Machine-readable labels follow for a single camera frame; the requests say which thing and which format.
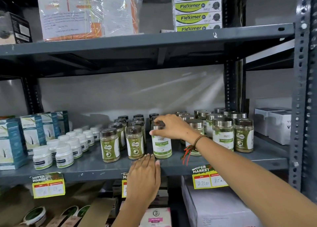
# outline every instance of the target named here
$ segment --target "hand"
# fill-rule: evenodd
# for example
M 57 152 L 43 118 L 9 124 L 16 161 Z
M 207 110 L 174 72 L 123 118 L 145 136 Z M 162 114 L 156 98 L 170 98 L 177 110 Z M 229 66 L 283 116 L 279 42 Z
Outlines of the hand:
M 182 139 L 190 144 L 200 136 L 200 133 L 190 127 L 181 117 L 176 115 L 160 115 L 154 122 L 163 121 L 165 129 L 151 130 L 150 135 L 162 136 L 170 139 Z
M 127 177 L 126 201 L 141 204 L 145 209 L 155 199 L 161 184 L 160 162 L 154 155 L 144 155 L 130 167 Z

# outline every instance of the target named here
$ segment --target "stack of fleximer boxes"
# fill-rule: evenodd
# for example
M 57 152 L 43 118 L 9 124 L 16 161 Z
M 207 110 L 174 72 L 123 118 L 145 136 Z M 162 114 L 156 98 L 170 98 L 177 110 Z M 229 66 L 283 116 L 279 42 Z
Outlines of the stack of fleximer boxes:
M 221 0 L 172 0 L 175 31 L 222 28 Z

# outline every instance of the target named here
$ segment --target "white bottle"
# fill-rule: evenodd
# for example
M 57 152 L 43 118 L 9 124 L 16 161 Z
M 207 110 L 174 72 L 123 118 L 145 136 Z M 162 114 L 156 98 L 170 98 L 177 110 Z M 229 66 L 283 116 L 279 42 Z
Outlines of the white bottle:
M 59 145 L 59 139 L 49 140 L 46 144 L 49 146 L 49 150 L 52 153 L 53 161 L 55 160 L 56 147 Z
M 56 165 L 59 169 L 71 166 L 74 163 L 73 151 L 69 144 L 60 144 L 56 148 Z
M 78 135 L 78 134 L 82 134 L 82 128 L 77 128 L 74 129 L 74 132 Z
M 98 127 L 91 127 L 90 130 L 93 132 L 93 138 L 95 141 L 100 140 L 100 130 Z
M 80 146 L 81 146 L 81 151 L 84 153 L 88 150 L 88 140 L 86 138 L 86 135 L 85 134 L 79 134 L 79 135 L 76 135 L 76 137 L 79 139 L 79 143 L 80 143 Z
M 93 132 L 89 129 L 89 130 L 83 131 L 83 134 L 86 135 L 86 138 L 88 140 L 88 146 L 93 146 L 95 144 L 95 139 L 93 137 Z
M 36 170 L 47 169 L 52 166 L 52 153 L 47 145 L 34 148 L 33 153 L 33 163 Z
M 82 151 L 81 151 L 81 145 L 79 143 L 78 138 L 72 138 L 68 141 L 66 141 L 66 144 L 69 144 L 74 155 L 74 159 L 78 159 L 82 156 Z
M 65 144 L 65 142 L 68 141 L 69 139 L 70 139 L 69 135 L 61 135 L 58 137 L 58 140 L 63 144 Z
M 66 133 L 66 135 L 68 135 L 69 136 L 69 138 L 71 139 L 71 138 L 74 138 L 74 137 L 76 137 L 76 132 L 75 131 L 69 131 L 69 132 L 67 132 Z

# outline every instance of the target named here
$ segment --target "plastic wrapped package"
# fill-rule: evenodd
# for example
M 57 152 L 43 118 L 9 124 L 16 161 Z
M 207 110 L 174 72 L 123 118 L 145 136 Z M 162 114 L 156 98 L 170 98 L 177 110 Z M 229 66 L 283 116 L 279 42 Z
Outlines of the plastic wrapped package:
M 45 41 L 103 36 L 101 0 L 38 0 L 38 4 Z
M 139 33 L 143 0 L 101 0 L 105 36 Z

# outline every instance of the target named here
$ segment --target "gray metal shelf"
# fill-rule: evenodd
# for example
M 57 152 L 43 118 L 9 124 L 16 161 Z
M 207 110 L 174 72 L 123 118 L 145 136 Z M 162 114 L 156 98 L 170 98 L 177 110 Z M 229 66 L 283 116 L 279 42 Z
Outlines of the gray metal shelf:
M 203 157 L 191 156 L 188 166 L 183 165 L 180 160 L 183 155 L 183 148 L 178 140 L 172 141 L 173 155 L 168 159 L 160 160 L 163 176 L 190 175 L 193 168 L 207 164 Z M 153 152 L 151 139 L 148 139 L 147 152 Z M 288 168 L 287 152 L 256 136 L 254 138 L 254 152 L 239 154 L 268 170 Z M 104 163 L 101 157 L 100 143 L 97 143 L 90 148 L 89 153 L 84 153 L 68 168 L 58 169 L 56 166 L 52 166 L 37 171 L 34 169 L 30 158 L 28 164 L 19 169 L 0 171 L 0 183 L 3 185 L 31 183 L 30 176 L 49 172 L 62 172 L 66 182 L 120 179 L 122 177 L 121 173 L 128 171 L 132 162 L 127 156 L 127 150 L 125 150 L 121 151 L 121 158 L 118 161 L 109 164 Z
M 294 32 L 288 23 L 1 45 L 0 64 L 10 68 L 0 75 L 59 77 L 223 64 L 278 45 L 280 38 L 293 39 Z

